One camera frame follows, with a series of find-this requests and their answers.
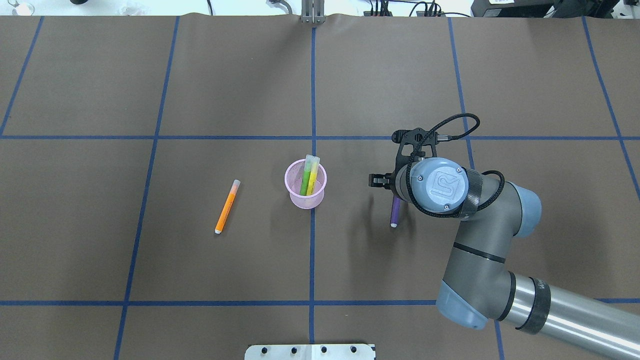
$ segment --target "blue joint cap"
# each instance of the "blue joint cap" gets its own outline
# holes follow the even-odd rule
[[[415,200],[433,213],[448,213],[467,198],[469,179],[462,167],[445,158],[428,158],[411,168]]]
[[[542,217],[542,202],[536,193],[531,190],[521,188],[518,185],[509,182],[513,185],[520,197],[520,205],[522,205],[522,221],[520,222],[520,229],[515,234],[516,237],[525,238],[533,233],[536,225],[540,222]]]
[[[489,320],[485,315],[482,315],[473,306],[469,305],[444,281],[440,284],[440,293],[438,293],[436,306],[440,314],[443,314],[447,319],[471,329],[484,329],[486,322]]]

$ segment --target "blue tape line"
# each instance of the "blue tape line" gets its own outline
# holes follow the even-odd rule
[[[316,156],[316,31],[311,28],[311,153]],[[309,244],[309,343],[315,342],[315,307],[316,297],[316,209],[311,209]]]
[[[160,135],[159,140],[312,140],[313,136]]]
[[[316,306],[432,306],[435,300],[317,300]]]
[[[500,322],[498,320],[494,320],[493,324],[495,325],[495,339],[498,342],[498,356],[500,360],[504,360],[504,348],[502,347],[502,332],[500,331]]]
[[[453,54],[453,67],[456,71],[456,82],[458,84],[458,98],[460,98],[460,110],[463,113],[467,112],[467,108],[465,107],[465,96],[462,91],[462,81],[460,79],[460,67],[458,66],[458,54],[456,51],[456,39],[453,35],[453,24],[451,22],[451,18],[447,18],[447,23],[449,24],[449,38],[451,38],[451,52]],[[465,126],[465,132],[469,130],[469,124],[467,123],[467,118],[462,118],[462,123]],[[467,153],[469,155],[469,165],[471,168],[476,168],[476,164],[474,161],[473,151],[471,149],[471,139],[466,136],[465,141],[467,142]]]
[[[20,89],[20,84],[22,83],[22,77],[24,77],[24,72],[27,70],[27,65],[29,65],[29,59],[31,59],[33,48],[36,46],[36,41],[38,40],[38,35],[40,34],[40,29],[42,29],[43,22],[44,22],[44,16],[41,16],[40,21],[38,21],[38,27],[36,28],[36,32],[35,34],[33,34],[33,39],[31,40],[31,46],[29,46],[29,51],[27,51],[27,56],[24,59],[22,68],[20,69],[20,75],[18,75],[18,81],[15,82],[15,87],[13,88],[11,99],[9,99],[9,105],[6,107],[6,112],[4,113],[4,119],[2,120],[2,125],[0,125],[0,136],[2,136],[2,134],[4,133],[4,128],[6,127],[6,123],[9,121],[9,115],[11,115],[11,108],[13,107],[13,102],[15,101],[16,95],[18,95],[18,90]]]
[[[316,28],[311,29],[311,153],[316,155]]]
[[[5,140],[153,140],[154,135],[3,135]],[[470,140],[571,140],[571,141],[619,141],[617,136],[474,136]],[[313,140],[313,136],[297,135],[159,135],[158,140]],[[390,136],[351,135],[316,136],[316,140],[391,140]],[[640,136],[622,136],[624,141],[637,141]]]
[[[640,304],[640,299],[638,298],[604,298],[596,300],[607,304]]]
[[[587,37],[587,45],[589,46],[589,52],[591,53],[591,60],[593,61],[593,67],[596,70],[596,75],[598,76],[598,81],[600,82],[600,88],[602,88],[602,94],[604,95],[604,99],[607,102],[607,107],[609,109],[609,115],[611,116],[611,121],[613,122],[613,127],[616,129],[616,134],[618,135],[618,140],[620,141],[620,148],[622,149],[622,154],[625,157],[625,162],[627,163],[627,168],[629,169],[629,174],[631,175],[631,181],[636,188],[636,195],[638,200],[640,200],[640,186],[638,186],[638,182],[636,179],[636,173],[634,172],[634,168],[631,165],[631,161],[629,160],[629,154],[627,153],[627,147],[625,146],[625,142],[622,139],[622,133],[620,132],[620,127],[618,126],[618,120],[616,119],[616,114],[613,112],[613,106],[611,105],[611,100],[609,98],[609,93],[607,92],[607,87],[604,85],[604,80],[602,79],[602,75],[600,73],[600,67],[598,66],[598,60],[596,59],[596,54],[593,50],[593,44],[591,43],[591,35],[589,34],[589,27],[587,26],[587,18],[582,17],[582,27],[584,28],[584,34]]]
[[[316,136],[318,140],[387,140],[391,141],[391,136]]]
[[[617,136],[473,136],[472,140],[618,140]]]
[[[160,99],[160,108],[158,109],[158,118],[156,121],[156,132],[154,135],[154,144],[151,148],[151,156],[149,157],[149,166],[147,169],[147,180],[145,181],[145,190],[142,195],[142,204],[140,206],[140,215],[138,217],[138,227],[136,229],[136,239],[133,243],[133,251],[131,254],[131,264],[129,265],[129,276],[127,277],[127,287],[125,289],[124,304],[122,305],[122,314],[120,315],[120,326],[118,328],[118,337],[116,339],[116,347],[113,352],[113,359],[120,357],[120,347],[122,346],[122,336],[124,334],[124,326],[127,321],[127,308],[129,306],[129,297],[131,296],[131,284],[133,283],[133,273],[136,269],[136,259],[138,257],[138,247],[140,245],[140,234],[142,233],[142,223],[145,218],[145,210],[147,208],[147,197],[149,194],[149,186],[151,184],[151,175],[154,170],[154,162],[156,160],[156,149],[158,145],[158,136],[160,134],[160,126],[162,124],[162,115],[164,111],[164,100],[166,90],[169,86],[169,76],[171,74],[171,65],[173,63],[173,52],[175,50],[175,41],[178,36],[178,26],[180,17],[175,17],[175,25],[173,26],[173,38],[171,41],[171,49],[169,50],[169,60],[167,61],[166,74],[164,75],[164,85],[162,90],[162,98]]]
[[[311,241],[309,246],[309,343],[315,341],[315,308],[316,299],[316,209],[311,209]]]
[[[607,304],[640,304],[639,298],[595,299]],[[435,300],[139,300],[128,306],[172,307],[243,307],[243,306],[434,306]],[[0,300],[0,306],[123,306],[124,301],[111,300]]]
[[[307,300],[239,300],[239,301],[129,301],[129,306],[211,306],[211,307],[242,307],[242,306],[308,306]]]
[[[0,300],[0,306],[122,306],[123,303],[94,300]]]
[[[7,140],[153,140],[153,135],[3,135]]]

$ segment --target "pink cup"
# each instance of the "pink cup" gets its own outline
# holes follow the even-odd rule
[[[305,159],[298,160],[289,165],[284,173],[284,185],[289,191],[289,197],[293,204],[301,209],[313,209],[320,205],[324,198],[324,186],[326,185],[326,172],[322,165],[318,165],[318,175],[314,192],[309,196],[300,195],[300,185],[302,185],[302,175],[305,169]]]

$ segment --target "orange marker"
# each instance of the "orange marker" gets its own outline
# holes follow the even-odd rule
[[[237,180],[237,179],[234,180],[234,184],[231,185],[231,190],[229,190],[229,195],[227,196],[225,207],[222,208],[222,214],[220,214],[220,218],[218,219],[218,224],[216,225],[216,234],[222,233],[222,229],[225,226],[225,222],[227,222],[229,211],[231,211],[231,205],[234,204],[234,200],[236,199],[236,193],[238,192],[239,187],[240,187],[240,180]]]

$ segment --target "marker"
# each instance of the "marker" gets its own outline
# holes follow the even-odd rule
[[[309,186],[307,187],[307,196],[314,193],[314,185],[318,177],[318,165],[320,165],[320,158],[314,156],[311,161],[311,174],[309,174]]]
[[[220,214],[218,224],[216,225],[216,234],[222,233],[222,229],[224,228],[225,222],[227,222],[227,217],[229,216],[229,211],[231,211],[231,205],[234,204],[234,200],[236,199],[238,187],[240,187],[240,180],[236,179],[234,180],[234,184],[231,185],[231,190],[229,190],[229,195],[227,196],[225,207],[222,208],[222,214]]]
[[[307,155],[307,158],[305,159],[305,168],[304,168],[304,173],[302,175],[302,183],[300,184],[300,195],[302,196],[306,196],[307,195],[307,188],[309,186],[309,176],[311,175],[311,162],[313,161],[314,156],[313,155]]]
[[[391,205],[391,227],[398,227],[398,215],[400,214],[400,202],[402,200],[394,195],[394,202]]]

